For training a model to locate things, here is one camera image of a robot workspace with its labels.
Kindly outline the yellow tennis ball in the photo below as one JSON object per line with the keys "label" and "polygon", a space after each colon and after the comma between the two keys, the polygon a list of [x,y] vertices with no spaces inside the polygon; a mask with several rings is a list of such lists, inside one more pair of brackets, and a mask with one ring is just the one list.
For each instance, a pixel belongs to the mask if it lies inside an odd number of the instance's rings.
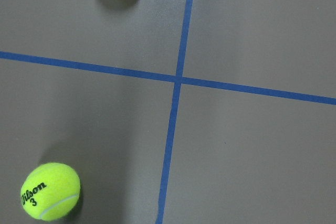
{"label": "yellow tennis ball", "polygon": [[80,190],[80,178],[72,167],[55,162],[42,164],[21,187],[22,208],[34,219],[58,220],[76,206]]}

